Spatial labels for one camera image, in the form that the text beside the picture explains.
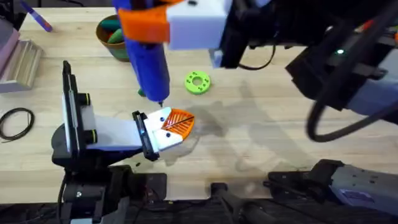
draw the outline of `green ring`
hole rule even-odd
[[[200,85],[195,85],[193,84],[194,79],[200,79],[201,84]],[[187,90],[194,94],[194,95],[201,95],[206,93],[211,85],[211,80],[210,77],[205,73],[201,71],[194,71],[189,73],[184,80],[185,87]]]

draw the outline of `coiled black wire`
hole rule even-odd
[[[10,117],[14,113],[18,113],[18,112],[26,112],[26,113],[28,113],[28,115],[30,115],[30,119],[28,117],[27,127],[24,130],[22,130],[20,133],[14,135],[14,136],[6,136],[2,131],[3,124],[7,120],[8,117]],[[14,108],[14,109],[8,111],[7,113],[5,113],[0,118],[0,138],[6,140],[7,142],[20,139],[20,138],[24,137],[32,129],[34,123],[35,123],[35,115],[33,114],[33,112],[31,110],[28,110],[26,108]]]

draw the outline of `wooden table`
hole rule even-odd
[[[45,32],[30,16],[21,28],[22,39],[44,49],[32,91],[0,95],[0,114],[23,106],[36,115],[33,130],[24,138],[0,144],[0,203],[56,201],[63,170],[52,164],[50,140],[62,124],[62,60],[68,60],[80,91],[91,94],[96,114],[131,119],[132,111],[159,109],[141,98],[129,63],[118,62],[96,40],[95,27],[112,8],[38,9],[54,27]],[[238,195],[269,197],[261,182],[272,170],[309,170],[320,159],[339,159],[365,169],[398,174],[397,130],[380,121],[346,138],[314,143],[304,132],[312,101],[290,81],[284,67],[301,48],[277,49],[268,68],[258,72],[213,70],[207,51],[167,51],[171,93],[165,106],[196,116],[190,137],[150,162],[136,156],[120,162],[138,172],[165,172],[167,198],[206,198],[212,182],[224,181]],[[263,64],[270,49],[247,52],[243,62]],[[195,96],[183,85],[191,71],[207,72],[213,86]],[[321,131],[359,119],[329,110]],[[8,133],[26,125],[26,117],[5,124]]]

